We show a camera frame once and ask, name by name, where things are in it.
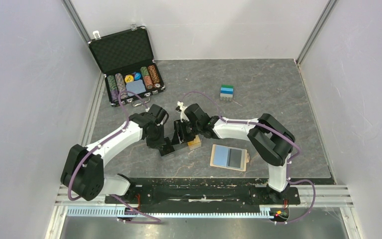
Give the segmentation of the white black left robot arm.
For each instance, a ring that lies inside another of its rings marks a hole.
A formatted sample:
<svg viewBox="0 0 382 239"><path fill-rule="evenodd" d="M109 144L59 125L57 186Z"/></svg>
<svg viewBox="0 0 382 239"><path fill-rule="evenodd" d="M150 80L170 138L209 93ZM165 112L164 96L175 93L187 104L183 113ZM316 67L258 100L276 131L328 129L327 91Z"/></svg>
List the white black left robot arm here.
<svg viewBox="0 0 382 239"><path fill-rule="evenodd" d="M153 104L142 113L128 117L118 129L87 146L76 144L69 150L61 183L69 189L69 199L91 201L98 195L115 194L125 203L136 198L131 180L121 174L106 175L105 166L128 146L144 140L148 148L169 147L164 134L168 113Z"/></svg>

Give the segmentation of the blue green block stack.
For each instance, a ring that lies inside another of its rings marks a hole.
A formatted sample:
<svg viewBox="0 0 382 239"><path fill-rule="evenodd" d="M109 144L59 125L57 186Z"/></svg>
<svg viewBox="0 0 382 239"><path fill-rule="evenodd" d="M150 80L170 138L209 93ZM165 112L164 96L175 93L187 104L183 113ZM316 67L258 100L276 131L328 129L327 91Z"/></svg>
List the blue green block stack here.
<svg viewBox="0 0 382 239"><path fill-rule="evenodd" d="M221 85L220 99L225 101L232 101L234 97L234 87L232 85Z"/></svg>

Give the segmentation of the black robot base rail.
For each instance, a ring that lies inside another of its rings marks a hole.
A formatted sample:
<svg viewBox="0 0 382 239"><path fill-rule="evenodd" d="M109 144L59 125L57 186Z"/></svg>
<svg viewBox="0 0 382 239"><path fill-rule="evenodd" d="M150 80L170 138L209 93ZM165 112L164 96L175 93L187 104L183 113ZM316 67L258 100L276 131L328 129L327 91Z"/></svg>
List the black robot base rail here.
<svg viewBox="0 0 382 239"><path fill-rule="evenodd" d="M132 178L120 198L144 213L256 213L301 203L296 187L277 193L265 178Z"/></svg>

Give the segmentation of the black VIP credit card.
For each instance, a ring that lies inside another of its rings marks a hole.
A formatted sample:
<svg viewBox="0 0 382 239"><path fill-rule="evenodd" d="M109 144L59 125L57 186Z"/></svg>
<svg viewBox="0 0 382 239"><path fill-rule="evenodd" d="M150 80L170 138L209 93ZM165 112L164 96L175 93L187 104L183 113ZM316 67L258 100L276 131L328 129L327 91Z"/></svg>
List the black VIP credit card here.
<svg viewBox="0 0 382 239"><path fill-rule="evenodd" d="M246 165L247 150L231 148L228 153L226 166L233 169L243 170Z"/></svg>

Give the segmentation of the clear acrylic card tray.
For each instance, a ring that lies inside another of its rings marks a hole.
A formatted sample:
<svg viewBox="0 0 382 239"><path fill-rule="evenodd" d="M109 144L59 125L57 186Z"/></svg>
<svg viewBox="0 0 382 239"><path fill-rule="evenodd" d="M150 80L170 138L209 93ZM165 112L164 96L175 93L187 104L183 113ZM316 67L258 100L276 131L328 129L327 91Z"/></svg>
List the clear acrylic card tray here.
<svg viewBox="0 0 382 239"><path fill-rule="evenodd" d="M164 156L162 158L169 158L169 157L174 157L174 156L179 156L181 154L185 154L185 153L188 153L188 152L191 152L192 150L189 149L187 143L182 143L182 144L173 144L173 147L175 149L175 151L167 156Z"/></svg>

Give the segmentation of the black poker chip case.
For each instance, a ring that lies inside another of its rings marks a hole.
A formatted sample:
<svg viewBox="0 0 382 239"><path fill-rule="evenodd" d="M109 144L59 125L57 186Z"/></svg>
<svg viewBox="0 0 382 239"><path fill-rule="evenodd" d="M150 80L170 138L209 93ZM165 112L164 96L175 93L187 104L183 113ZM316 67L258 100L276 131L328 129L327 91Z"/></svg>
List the black poker chip case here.
<svg viewBox="0 0 382 239"><path fill-rule="evenodd" d="M111 106L128 104L138 97L150 99L166 86L155 63L148 30L145 26L100 36L94 33L88 47L104 75Z"/></svg>

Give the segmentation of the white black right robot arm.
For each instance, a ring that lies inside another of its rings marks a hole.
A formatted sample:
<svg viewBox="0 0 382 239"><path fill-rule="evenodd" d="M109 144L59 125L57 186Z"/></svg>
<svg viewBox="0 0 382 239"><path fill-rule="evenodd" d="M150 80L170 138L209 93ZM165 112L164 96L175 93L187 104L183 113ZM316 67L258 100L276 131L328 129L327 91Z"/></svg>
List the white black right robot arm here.
<svg viewBox="0 0 382 239"><path fill-rule="evenodd" d="M288 161L293 150L300 152L295 137L270 114L254 119L228 119L209 116L198 104L185 106L178 102L176 123L179 142L190 142L197 135L209 139L238 139L252 143L261 158L268 164L267 195L271 202L280 203L287 197L289 188Z"/></svg>

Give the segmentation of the black VIP card stack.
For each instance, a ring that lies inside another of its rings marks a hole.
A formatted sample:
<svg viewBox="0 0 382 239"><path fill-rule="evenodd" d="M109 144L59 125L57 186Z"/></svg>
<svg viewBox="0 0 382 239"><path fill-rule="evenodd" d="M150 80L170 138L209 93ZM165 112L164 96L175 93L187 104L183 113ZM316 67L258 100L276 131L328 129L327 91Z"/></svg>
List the black VIP card stack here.
<svg viewBox="0 0 382 239"><path fill-rule="evenodd" d="M168 137L164 138L162 146L158 147L158 151L161 157L167 156L175 151L171 140Z"/></svg>

